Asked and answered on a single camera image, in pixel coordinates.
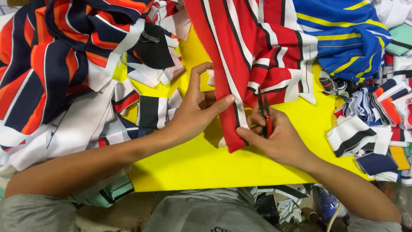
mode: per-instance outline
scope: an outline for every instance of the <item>gray shirt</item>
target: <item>gray shirt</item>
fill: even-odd
[[[144,232],[278,232],[252,207],[247,188],[180,191],[163,199]],[[78,232],[76,209],[68,200],[16,195],[4,202],[6,232]],[[397,223],[351,215],[349,232],[400,232]]]

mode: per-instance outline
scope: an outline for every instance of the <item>fingernail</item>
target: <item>fingernail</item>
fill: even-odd
[[[238,127],[238,128],[236,128],[236,133],[240,136],[243,136],[245,134],[245,131],[244,131],[243,127]]]
[[[225,98],[227,103],[232,103],[234,101],[234,95],[229,95]]]

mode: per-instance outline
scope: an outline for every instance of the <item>cardboard tube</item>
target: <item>cardboard tube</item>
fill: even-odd
[[[315,210],[305,207],[302,208],[302,214],[305,216],[306,220],[308,220],[311,223],[316,223],[319,219],[319,215]]]

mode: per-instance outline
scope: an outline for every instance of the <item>left hand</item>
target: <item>left hand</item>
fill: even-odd
[[[174,137],[175,146],[200,135],[218,114],[234,102],[234,95],[228,95],[211,104],[215,100],[211,96],[214,95],[213,92],[200,91],[200,74],[207,69],[213,69],[213,63],[205,62],[192,68],[189,87],[182,104],[173,119],[160,130],[167,131],[169,136]]]

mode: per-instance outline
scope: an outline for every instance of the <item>gray sleeve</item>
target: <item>gray sleeve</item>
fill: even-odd
[[[68,200],[22,194],[4,200],[6,232],[78,232],[76,209]]]
[[[378,222],[350,214],[348,232],[402,232],[398,223]]]

